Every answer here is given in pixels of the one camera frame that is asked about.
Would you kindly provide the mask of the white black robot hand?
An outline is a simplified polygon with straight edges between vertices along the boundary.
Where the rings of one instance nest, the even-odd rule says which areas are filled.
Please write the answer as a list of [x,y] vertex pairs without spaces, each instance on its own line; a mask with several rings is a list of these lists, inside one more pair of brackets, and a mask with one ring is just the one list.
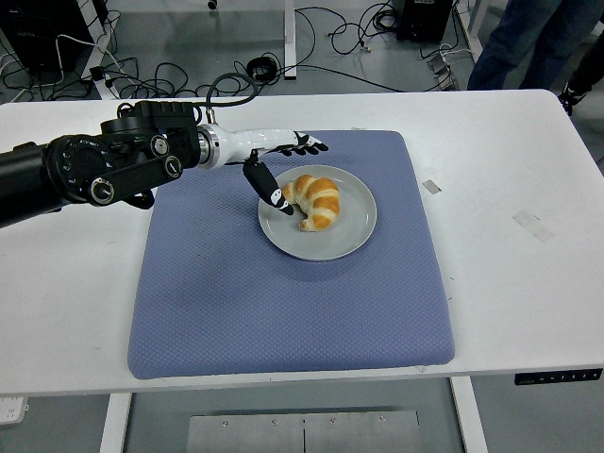
[[213,131],[218,140],[212,145],[210,168],[241,164],[243,175],[260,199],[287,215],[293,215],[294,209],[285,199],[275,177],[260,157],[268,153],[279,153],[286,157],[317,155],[328,150],[327,145],[319,139],[292,129],[250,129],[228,132],[215,126]]

